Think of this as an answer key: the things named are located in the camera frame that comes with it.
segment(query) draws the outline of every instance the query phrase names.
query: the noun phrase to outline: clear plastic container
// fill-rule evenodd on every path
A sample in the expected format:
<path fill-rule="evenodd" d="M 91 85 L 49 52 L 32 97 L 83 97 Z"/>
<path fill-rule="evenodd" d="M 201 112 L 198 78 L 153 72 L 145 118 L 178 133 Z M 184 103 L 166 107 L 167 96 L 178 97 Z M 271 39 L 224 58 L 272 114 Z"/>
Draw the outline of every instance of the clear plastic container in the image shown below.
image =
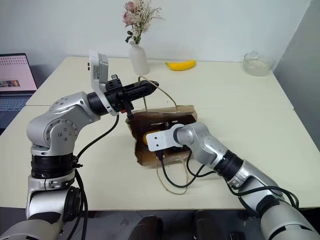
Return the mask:
<path fill-rule="evenodd" d="M 275 61 L 261 56 L 257 51 L 252 51 L 244 55 L 243 67 L 244 70 L 253 76 L 265 76 L 269 73 Z"/>

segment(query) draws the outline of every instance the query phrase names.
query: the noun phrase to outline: laptop screen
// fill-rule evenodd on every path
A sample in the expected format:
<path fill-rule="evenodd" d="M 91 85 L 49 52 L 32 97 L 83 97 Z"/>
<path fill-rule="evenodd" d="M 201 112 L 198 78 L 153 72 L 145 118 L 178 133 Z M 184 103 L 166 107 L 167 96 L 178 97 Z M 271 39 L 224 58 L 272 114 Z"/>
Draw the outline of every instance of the laptop screen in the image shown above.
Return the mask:
<path fill-rule="evenodd" d="M 0 55 L 0 92 L 36 90 L 37 86 L 24 53 Z"/>

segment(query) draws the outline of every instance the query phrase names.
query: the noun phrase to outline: orange object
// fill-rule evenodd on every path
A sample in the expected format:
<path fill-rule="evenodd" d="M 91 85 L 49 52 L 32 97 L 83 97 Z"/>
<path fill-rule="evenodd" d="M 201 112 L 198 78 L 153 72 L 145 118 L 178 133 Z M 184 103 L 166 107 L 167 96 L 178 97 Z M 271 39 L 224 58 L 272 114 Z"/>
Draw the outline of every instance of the orange object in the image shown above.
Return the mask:
<path fill-rule="evenodd" d="M 148 146 L 148 142 L 147 142 L 147 135 L 148 134 L 153 134 L 153 133 L 160 132 L 160 131 L 161 130 L 152 130 L 152 131 L 147 131 L 145 134 L 143 134 L 142 141 L 143 141 L 144 145 Z"/>

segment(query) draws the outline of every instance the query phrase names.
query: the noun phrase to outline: laptop keyboard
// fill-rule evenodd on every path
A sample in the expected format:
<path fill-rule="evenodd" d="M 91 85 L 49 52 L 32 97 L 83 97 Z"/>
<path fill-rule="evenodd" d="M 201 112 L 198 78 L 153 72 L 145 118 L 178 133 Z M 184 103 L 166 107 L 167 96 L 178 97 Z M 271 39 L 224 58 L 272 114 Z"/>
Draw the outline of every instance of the laptop keyboard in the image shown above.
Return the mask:
<path fill-rule="evenodd" d="M 0 112 L 20 111 L 28 98 L 0 98 Z"/>

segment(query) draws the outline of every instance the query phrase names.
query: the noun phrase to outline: pink flower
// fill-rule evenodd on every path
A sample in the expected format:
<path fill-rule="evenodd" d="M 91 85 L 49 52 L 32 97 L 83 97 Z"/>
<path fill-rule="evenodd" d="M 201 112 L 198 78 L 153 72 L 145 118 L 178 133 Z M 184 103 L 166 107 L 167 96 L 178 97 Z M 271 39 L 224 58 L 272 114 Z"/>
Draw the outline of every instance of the pink flower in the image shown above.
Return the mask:
<path fill-rule="evenodd" d="M 125 26 L 129 26 L 134 24 L 133 21 L 134 16 L 132 15 L 132 13 L 130 11 L 126 11 L 123 15 L 123 22 L 125 23 Z"/>
<path fill-rule="evenodd" d="M 125 3 L 125 9 L 133 13 L 135 11 L 135 4 L 132 1 L 128 1 Z"/>

